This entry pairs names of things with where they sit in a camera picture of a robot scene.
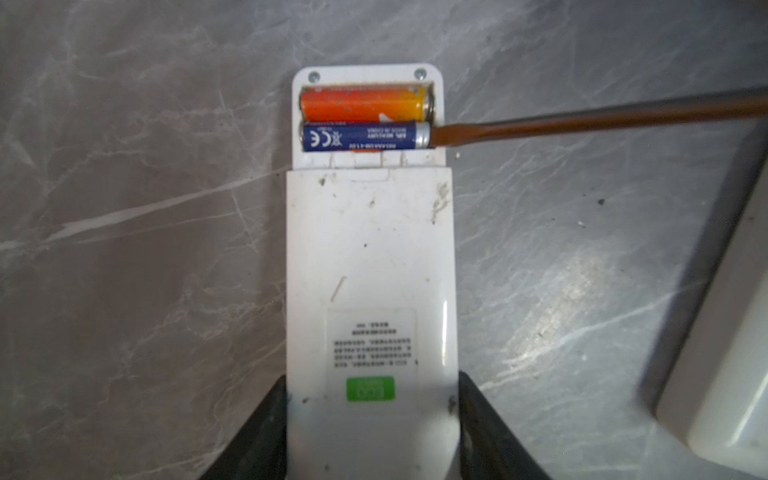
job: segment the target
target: white object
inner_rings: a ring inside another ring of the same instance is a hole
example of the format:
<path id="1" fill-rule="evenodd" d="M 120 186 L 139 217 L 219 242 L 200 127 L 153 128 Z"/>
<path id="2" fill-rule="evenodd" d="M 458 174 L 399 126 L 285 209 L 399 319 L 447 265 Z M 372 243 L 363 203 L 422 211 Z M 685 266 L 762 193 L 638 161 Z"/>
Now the white object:
<path id="1" fill-rule="evenodd" d="M 459 478 L 445 149 L 305 153 L 298 136 L 302 88 L 413 84 L 417 68 L 442 122 L 442 76 L 431 65 L 304 68 L 293 79 L 288 478 Z"/>
<path id="2" fill-rule="evenodd" d="M 768 478 L 768 169 L 717 270 L 657 417 L 697 455 Z"/>

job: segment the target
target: scratch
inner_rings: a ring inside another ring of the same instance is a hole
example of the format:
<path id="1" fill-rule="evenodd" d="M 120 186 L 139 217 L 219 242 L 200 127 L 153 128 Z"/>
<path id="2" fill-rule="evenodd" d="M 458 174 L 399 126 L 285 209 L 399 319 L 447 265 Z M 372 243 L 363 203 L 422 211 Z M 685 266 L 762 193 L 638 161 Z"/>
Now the scratch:
<path id="1" fill-rule="evenodd" d="M 219 88 L 219 101 L 221 102 L 221 107 L 229 112 L 230 119 L 232 120 L 232 127 L 235 129 L 238 135 L 240 135 L 240 139 L 243 141 L 243 148 L 245 148 L 245 151 L 248 152 L 248 155 L 250 156 L 250 159 L 254 162 L 257 161 L 256 157 L 253 155 L 253 152 L 248 148 L 248 142 L 245 139 L 245 136 L 243 135 L 243 132 L 241 131 L 240 127 L 237 126 L 237 120 L 235 120 L 235 113 L 231 108 L 227 107 L 227 104 L 224 103 L 224 95 L 221 93 L 221 88 Z"/>
<path id="2" fill-rule="evenodd" d="M 89 230 L 95 230 L 97 228 L 109 227 L 111 225 L 123 223 L 125 221 L 132 220 L 136 217 L 141 217 L 143 215 L 151 214 L 152 212 L 155 212 L 158 210 L 175 207 L 176 205 L 186 203 L 190 200 L 195 200 L 196 198 L 205 197 L 207 195 L 215 194 L 218 192 L 232 190 L 242 185 L 249 184 L 251 182 L 259 180 L 261 178 L 269 177 L 271 174 L 273 174 L 273 172 L 269 172 L 263 175 L 256 175 L 256 176 L 244 178 L 241 180 L 235 180 L 233 182 L 229 182 L 227 184 L 223 184 L 215 188 L 209 188 L 206 190 L 195 192 L 193 194 L 186 194 L 186 195 L 181 195 L 179 197 L 161 200 L 153 204 L 142 205 L 141 207 L 127 208 L 125 210 L 110 212 L 109 214 L 104 214 L 99 217 L 92 217 L 92 218 L 86 218 L 83 220 L 76 220 L 73 222 L 63 223 L 61 225 L 61 230 L 48 236 L 41 243 L 42 244 L 51 243 L 57 240 L 62 240 L 67 237 L 72 237 L 73 235 L 77 235 L 78 233 L 83 233 Z M 26 245 L 27 243 L 25 242 L 21 242 L 17 240 L 8 240 L 0 243 L 0 251 L 21 248 Z"/>
<path id="3" fill-rule="evenodd" d="M 321 57 L 327 56 L 327 53 L 325 53 L 324 51 L 318 50 L 317 48 L 314 48 L 312 45 L 307 44 L 301 38 L 299 38 L 299 43 L 301 43 L 301 45 L 304 45 L 305 47 L 307 47 L 309 50 L 314 51 L 315 53 L 317 53 Z"/>
<path id="4" fill-rule="evenodd" d="M 211 39 L 210 35 L 208 35 L 208 30 L 203 26 L 200 27 L 200 30 L 202 30 L 203 36 L 205 36 L 205 39 L 208 42 L 208 46 L 216 48 L 216 43 Z"/>
<path id="5" fill-rule="evenodd" d="M 92 238 L 88 238 L 86 240 L 80 240 L 80 241 L 74 242 L 74 243 L 77 244 L 77 245 L 80 245 L 82 243 L 95 243 L 95 242 L 103 242 L 103 241 L 106 241 L 106 240 L 113 240 L 113 239 L 116 239 L 116 238 L 132 237 L 133 235 L 141 235 L 143 233 L 150 233 L 150 232 L 154 232 L 155 230 L 163 230 L 163 229 L 166 229 L 166 228 L 180 227 L 180 226 L 186 225 L 188 223 L 204 222 L 205 220 L 214 220 L 214 219 L 217 219 L 217 218 L 229 217 L 230 215 L 234 215 L 234 214 L 235 214 L 235 212 L 226 212 L 225 214 L 209 215 L 208 217 L 189 218 L 189 219 L 186 219 L 186 220 L 179 220 L 177 222 L 164 223 L 162 225 L 156 225 L 154 227 L 142 228 L 142 229 L 139 229 L 139 230 L 133 230 L 133 231 L 130 231 L 130 232 L 125 232 L 125 233 L 116 233 L 114 235 L 102 235 L 102 236 L 99 236 L 99 237 L 92 237 Z"/>
<path id="6" fill-rule="evenodd" d="M 331 303 L 336 299 L 336 296 L 339 295 L 339 291 L 341 290 L 341 286 L 346 281 L 346 275 L 342 276 L 339 279 L 339 283 L 336 285 L 336 289 L 333 291 L 333 295 L 331 295 Z"/>
<path id="7" fill-rule="evenodd" d="M 650 428 L 648 429 L 648 435 L 645 439 L 645 447 L 643 448 L 643 458 L 640 459 L 641 465 L 645 463 L 646 458 L 648 458 L 648 456 L 650 455 L 650 447 L 654 440 L 654 437 L 656 436 L 656 425 L 658 424 L 654 422 L 650 425 Z M 637 473 L 637 478 L 640 478 L 640 472 Z"/>
<path id="8" fill-rule="evenodd" d="M 262 362 L 263 360 L 266 360 L 266 359 L 270 358 L 272 355 L 274 355 L 275 353 L 277 353 L 278 351 L 280 351 L 280 349 L 281 349 L 281 348 L 283 348 L 283 346 L 284 346 L 285 344 L 286 344 L 286 341 L 285 341 L 285 339 L 283 339 L 283 341 L 281 341 L 280 343 L 278 343 L 278 344 L 275 346 L 275 348 L 271 349 L 269 352 L 267 352 L 267 353 L 263 354 L 263 355 L 262 355 L 262 356 L 260 356 L 259 358 L 257 358 L 257 359 L 255 359 L 254 361 L 252 361 L 252 362 L 251 362 L 251 364 L 249 365 L 249 368 L 252 368 L 252 367 L 254 367 L 255 365 L 257 365 L 257 364 L 259 364 L 260 362 Z"/>
<path id="9" fill-rule="evenodd" d="M 570 468 L 569 472 L 578 473 L 596 473 L 596 472 L 635 472 L 640 468 L 639 465 L 618 464 L 618 465 L 591 465 L 588 467 Z"/>
<path id="10" fill-rule="evenodd" d="M 513 357 L 511 359 L 506 359 L 504 361 L 505 364 L 509 366 L 507 370 L 504 372 L 500 372 L 497 374 L 497 377 L 501 377 L 501 380 L 497 380 L 495 382 L 485 382 L 482 385 L 480 385 L 480 390 L 487 390 L 487 389 L 494 389 L 498 386 L 502 386 L 505 383 L 509 383 L 515 378 L 516 373 L 518 373 L 523 368 L 530 365 L 530 362 L 533 360 L 536 360 L 538 357 L 546 355 L 547 353 L 553 352 L 557 349 L 560 349 L 562 346 L 567 345 L 571 342 L 574 342 L 581 337 L 592 333 L 597 332 L 598 330 L 602 330 L 608 326 L 615 325 L 616 323 L 621 323 L 627 319 L 634 318 L 635 316 L 641 315 L 646 312 L 650 312 L 651 310 L 654 310 L 659 305 L 665 304 L 667 301 L 673 299 L 675 296 L 680 295 L 681 293 L 687 292 L 688 290 L 692 290 L 693 288 L 696 288 L 698 286 L 704 285 L 707 281 L 706 280 L 697 280 L 695 282 L 688 283 L 687 285 L 683 285 L 682 287 L 669 292 L 665 295 L 662 295 L 658 298 L 656 298 L 654 301 L 647 303 L 646 305 L 640 306 L 634 310 L 630 310 L 629 312 L 622 313 L 621 315 L 617 315 L 611 319 L 608 319 L 604 322 L 597 323 L 595 325 L 588 325 L 583 326 L 579 329 L 574 330 L 573 332 L 567 333 L 560 337 L 559 339 L 555 340 L 553 343 L 541 347 L 540 349 L 533 349 L 526 353 L 523 353 L 522 355 Z"/>
<path id="11" fill-rule="evenodd" d="M 115 478 L 116 480 L 128 480 L 129 478 L 136 478 L 136 477 L 141 477 L 141 476 L 144 476 L 144 475 L 151 475 L 153 473 L 162 472 L 163 470 L 168 470 L 169 468 L 179 467 L 179 466 L 182 466 L 182 465 L 186 465 L 188 463 L 198 462 L 198 461 L 200 461 L 200 460 L 202 460 L 204 458 L 208 458 L 208 457 L 219 455 L 223 451 L 224 451 L 224 447 L 219 447 L 218 449 L 215 449 L 215 450 L 213 450 L 211 452 L 204 453 L 202 455 L 197 455 L 197 456 L 194 456 L 192 458 L 187 458 L 186 460 L 180 460 L 179 462 L 169 463 L 169 464 L 162 465 L 162 466 L 159 466 L 159 467 L 156 467 L 156 468 L 150 468 L 148 470 L 143 470 L 142 472 L 131 473 L 129 475 L 116 475 L 113 478 Z"/>
<path id="12" fill-rule="evenodd" d="M 8 352 L 8 366 L 10 367 L 9 370 L 11 372 L 11 384 L 13 388 L 13 403 L 16 401 L 16 389 L 18 388 L 18 370 L 16 369 L 16 346 L 15 346 L 15 339 L 13 335 L 13 330 L 11 329 L 11 324 L 7 323 L 5 326 L 5 332 L 8 335 L 8 343 L 7 343 L 7 350 Z"/>
<path id="13" fill-rule="evenodd" d="M 245 217 L 243 216 L 243 211 L 240 209 L 240 205 L 237 203 L 237 197 L 235 197 L 234 192 L 230 192 L 230 195 L 232 195 L 232 201 L 235 203 L 235 210 L 237 210 L 237 215 L 240 217 L 240 222 L 243 223 L 243 230 L 245 230 L 246 235 L 248 235 L 248 239 L 250 240 L 250 245 L 253 248 L 253 236 L 250 234 L 250 230 L 248 230 L 248 225 L 245 223 Z"/>
<path id="14" fill-rule="evenodd" d="M 371 38 L 368 36 L 368 32 L 361 26 L 361 24 L 358 22 L 357 28 L 360 30 L 360 33 L 362 33 L 362 36 L 366 38 L 366 44 L 371 43 Z"/>
<path id="15" fill-rule="evenodd" d="M 132 53 L 134 51 L 136 51 L 135 47 L 120 48 L 118 50 L 110 51 L 110 52 L 104 54 L 104 56 L 106 58 L 117 57 L 117 56 L 120 56 L 120 55 L 126 55 L 126 54 L 129 54 L 129 53 Z"/>
<path id="16" fill-rule="evenodd" d="M 11 145 L 11 148 L 16 152 L 16 155 L 18 156 L 18 160 L 21 161 L 24 165 L 34 168 L 35 170 L 39 170 L 38 166 L 35 165 L 35 162 L 32 161 L 32 157 L 27 151 L 26 148 L 24 148 L 24 145 L 20 141 L 11 140 L 9 138 L 9 135 L 6 134 L 6 140 Z"/>
<path id="17" fill-rule="evenodd" d="M 75 175 L 77 172 L 80 171 L 80 169 L 88 164 L 91 163 L 93 159 L 98 158 L 110 158 L 114 157 L 116 155 L 137 155 L 139 158 L 143 158 L 150 152 L 138 149 L 138 150 L 115 150 L 115 151 L 92 151 L 91 153 L 87 154 L 85 157 L 81 158 L 77 162 L 74 163 L 71 167 L 69 167 L 60 177 L 56 179 L 56 181 L 52 182 L 51 185 L 48 187 L 48 192 L 50 193 L 53 190 L 58 189 L 61 185 L 63 185 L 72 175 Z"/>

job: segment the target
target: label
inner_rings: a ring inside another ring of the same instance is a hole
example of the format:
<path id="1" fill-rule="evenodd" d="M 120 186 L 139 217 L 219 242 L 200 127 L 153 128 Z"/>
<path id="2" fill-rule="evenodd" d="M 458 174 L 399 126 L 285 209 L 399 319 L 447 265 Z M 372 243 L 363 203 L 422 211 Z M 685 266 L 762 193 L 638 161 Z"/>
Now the label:
<path id="1" fill-rule="evenodd" d="M 332 411 L 347 412 L 364 402 L 392 411 L 415 408 L 418 365 L 415 310 L 326 314 L 326 394 Z"/>
<path id="2" fill-rule="evenodd" d="M 346 380 L 347 402 L 385 402 L 395 399 L 395 379 L 370 376 Z"/>
<path id="3" fill-rule="evenodd" d="M 304 151 L 411 150 L 416 146 L 415 122 L 391 124 L 305 124 Z"/>

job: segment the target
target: dirt spot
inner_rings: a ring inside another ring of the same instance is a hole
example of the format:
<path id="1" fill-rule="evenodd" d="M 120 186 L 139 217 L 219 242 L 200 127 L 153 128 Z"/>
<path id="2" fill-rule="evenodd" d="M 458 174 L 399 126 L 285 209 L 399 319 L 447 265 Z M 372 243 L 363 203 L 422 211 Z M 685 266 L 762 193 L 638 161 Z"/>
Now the dirt spot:
<path id="1" fill-rule="evenodd" d="M 456 396 L 451 395 L 451 398 L 448 399 L 448 414 L 454 415 L 456 413 L 457 406 L 458 406 L 458 402 L 456 402 Z"/>
<path id="2" fill-rule="evenodd" d="M 437 200 L 432 204 L 432 225 L 437 223 L 437 214 L 442 212 L 450 203 L 448 195 L 451 193 L 451 189 L 448 186 L 448 182 L 443 182 L 437 186 Z"/>

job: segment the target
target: orange battery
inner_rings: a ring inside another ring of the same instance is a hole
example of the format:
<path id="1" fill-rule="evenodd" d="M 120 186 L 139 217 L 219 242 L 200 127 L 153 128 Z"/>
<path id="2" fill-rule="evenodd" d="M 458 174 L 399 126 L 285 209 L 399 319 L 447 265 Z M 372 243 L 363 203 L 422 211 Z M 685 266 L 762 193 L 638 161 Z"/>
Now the orange battery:
<path id="1" fill-rule="evenodd" d="M 421 85 L 313 87 L 301 93 L 307 121 L 430 121 L 434 101 Z"/>

